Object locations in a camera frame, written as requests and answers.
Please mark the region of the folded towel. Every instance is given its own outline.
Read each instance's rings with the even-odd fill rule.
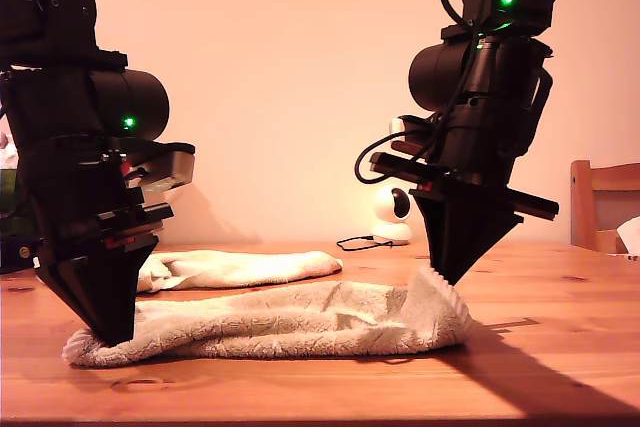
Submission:
[[[107,347],[90,330],[80,330],[63,358],[116,367],[160,355],[410,354],[462,343],[471,325],[464,301],[425,264],[402,288],[315,282],[200,301],[141,301],[132,340]]]
[[[247,287],[320,277],[342,269],[324,252],[242,254],[196,250],[151,254],[138,274],[138,292],[194,287]]]

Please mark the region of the table surface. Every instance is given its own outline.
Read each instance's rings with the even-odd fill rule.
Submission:
[[[395,286],[428,261],[424,243],[353,253],[328,243],[197,248],[324,250],[344,260],[327,279]],[[60,354],[83,323],[32,275],[0,286],[3,422],[640,425],[640,265],[575,247],[499,243],[456,286],[476,321],[471,338],[422,355],[75,368]]]

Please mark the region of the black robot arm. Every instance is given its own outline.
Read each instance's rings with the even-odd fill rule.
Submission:
[[[107,344],[133,336],[138,270],[173,213],[145,191],[191,181],[195,148],[153,140],[169,100],[100,50],[95,0],[0,0],[0,94],[37,218],[37,275]]]
[[[534,37],[551,26],[555,0],[463,0],[462,15],[442,29],[443,43],[420,52],[409,70],[414,100],[434,112],[402,116],[387,137],[410,159],[386,153],[371,158],[398,177],[424,216],[432,266],[455,284],[489,248],[523,221],[519,213],[552,220],[557,203],[507,187],[514,161],[534,139],[552,86],[543,62],[551,49]]]

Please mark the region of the red component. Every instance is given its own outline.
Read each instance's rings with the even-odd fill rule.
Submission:
[[[122,162],[120,168],[122,169],[122,175],[127,175],[131,171],[131,163],[128,160],[125,160]]]
[[[133,244],[135,242],[135,237],[125,237],[124,239],[114,239],[113,237],[107,237],[104,239],[104,245],[107,246],[107,249],[115,249],[116,247],[120,247],[126,244]]]

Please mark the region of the white security camera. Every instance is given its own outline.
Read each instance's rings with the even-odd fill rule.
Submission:
[[[379,219],[371,232],[376,242],[406,245],[411,241],[411,228],[404,222],[411,213],[411,201],[404,190],[382,187],[375,196],[374,211]]]

